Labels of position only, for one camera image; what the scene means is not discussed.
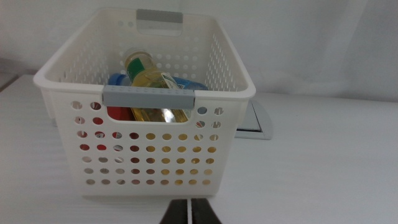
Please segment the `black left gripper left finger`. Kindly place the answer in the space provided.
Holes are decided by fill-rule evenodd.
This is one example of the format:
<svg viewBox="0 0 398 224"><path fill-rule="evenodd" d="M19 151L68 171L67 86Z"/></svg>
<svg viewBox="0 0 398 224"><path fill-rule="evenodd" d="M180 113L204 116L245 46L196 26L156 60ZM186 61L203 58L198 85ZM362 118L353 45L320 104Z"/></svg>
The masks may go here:
<svg viewBox="0 0 398 224"><path fill-rule="evenodd" d="M187 199L171 200L160 224L188 224Z"/></svg>

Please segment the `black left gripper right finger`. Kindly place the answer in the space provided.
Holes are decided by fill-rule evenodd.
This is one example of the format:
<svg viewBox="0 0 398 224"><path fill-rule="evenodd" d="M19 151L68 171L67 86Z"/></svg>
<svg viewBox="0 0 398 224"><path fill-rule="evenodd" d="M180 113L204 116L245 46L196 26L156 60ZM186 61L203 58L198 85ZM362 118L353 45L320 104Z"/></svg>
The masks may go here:
<svg viewBox="0 0 398 224"><path fill-rule="evenodd" d="M221 224L207 198L192 198L191 208L193 224Z"/></svg>

